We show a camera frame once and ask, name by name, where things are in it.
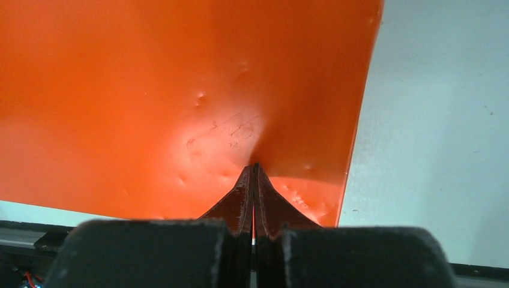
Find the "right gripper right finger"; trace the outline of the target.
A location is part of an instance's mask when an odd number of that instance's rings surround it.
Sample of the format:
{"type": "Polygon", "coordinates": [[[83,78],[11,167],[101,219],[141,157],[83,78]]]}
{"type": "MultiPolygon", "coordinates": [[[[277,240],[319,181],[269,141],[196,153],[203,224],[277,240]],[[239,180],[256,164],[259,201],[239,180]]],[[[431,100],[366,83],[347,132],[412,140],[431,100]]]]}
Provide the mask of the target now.
{"type": "Polygon", "coordinates": [[[253,168],[259,287],[456,287],[437,240],[416,227],[322,227],[253,168]]]}

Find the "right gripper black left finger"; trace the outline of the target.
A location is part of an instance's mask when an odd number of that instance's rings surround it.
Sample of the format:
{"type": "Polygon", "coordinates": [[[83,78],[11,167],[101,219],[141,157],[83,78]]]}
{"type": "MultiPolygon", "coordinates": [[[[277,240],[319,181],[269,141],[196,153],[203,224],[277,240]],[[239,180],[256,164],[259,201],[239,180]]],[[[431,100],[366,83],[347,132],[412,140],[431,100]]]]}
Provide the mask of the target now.
{"type": "Polygon", "coordinates": [[[46,287],[248,287],[252,183],[237,182],[195,220],[92,220],[65,239],[46,287]]]}

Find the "orange box lid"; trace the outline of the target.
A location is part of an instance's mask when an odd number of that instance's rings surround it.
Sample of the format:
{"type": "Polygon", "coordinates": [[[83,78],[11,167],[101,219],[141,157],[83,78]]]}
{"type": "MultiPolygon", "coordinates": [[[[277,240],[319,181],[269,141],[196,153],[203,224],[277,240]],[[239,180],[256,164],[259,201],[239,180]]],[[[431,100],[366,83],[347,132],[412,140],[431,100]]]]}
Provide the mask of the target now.
{"type": "Polygon", "coordinates": [[[259,163],[338,223],[383,1],[2,1],[1,199],[196,218],[259,163]]]}

